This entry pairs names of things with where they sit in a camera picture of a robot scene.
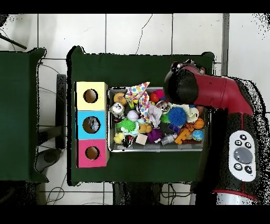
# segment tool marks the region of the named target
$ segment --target orange ball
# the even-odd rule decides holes
[[[201,128],[203,128],[204,124],[205,124],[204,120],[201,119],[201,118],[199,117],[199,118],[195,121],[195,123],[193,124],[193,127],[194,127],[195,129],[201,129]]]

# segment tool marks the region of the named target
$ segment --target purple toy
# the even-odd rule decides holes
[[[153,128],[151,132],[147,133],[148,140],[151,143],[156,143],[155,141],[162,137],[162,132],[160,129]]]

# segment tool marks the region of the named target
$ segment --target circular hole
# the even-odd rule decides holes
[[[87,117],[84,119],[82,127],[88,134],[95,134],[100,128],[100,122],[97,117]]]
[[[86,102],[93,104],[94,102],[98,100],[98,93],[94,89],[88,89],[87,91],[84,92],[83,99]]]
[[[85,150],[85,155],[90,160],[96,160],[99,157],[99,149],[95,146],[88,147]]]

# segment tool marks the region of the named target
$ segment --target green table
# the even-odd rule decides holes
[[[103,81],[109,87],[125,87],[150,81],[152,87],[163,81],[174,61],[194,62],[212,74],[214,55],[116,55],[85,54],[74,46],[67,55],[67,116],[69,137],[75,136],[74,82]],[[111,153],[106,167],[76,168],[75,138],[68,142],[68,182],[181,182],[196,181],[201,152]]]

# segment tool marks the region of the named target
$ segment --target green cloth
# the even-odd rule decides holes
[[[47,182],[34,169],[37,64],[45,49],[0,51],[0,180]]]
[[[212,74],[214,55],[115,55],[85,54],[79,46],[67,55],[67,75],[71,81],[70,136],[75,136],[74,82],[103,81],[109,87],[128,87],[150,81],[151,87],[162,87],[174,61],[194,62]],[[201,152],[126,152],[110,153],[106,167],[76,168],[75,138],[71,141],[71,173],[74,185],[80,181],[180,182],[195,181]]]

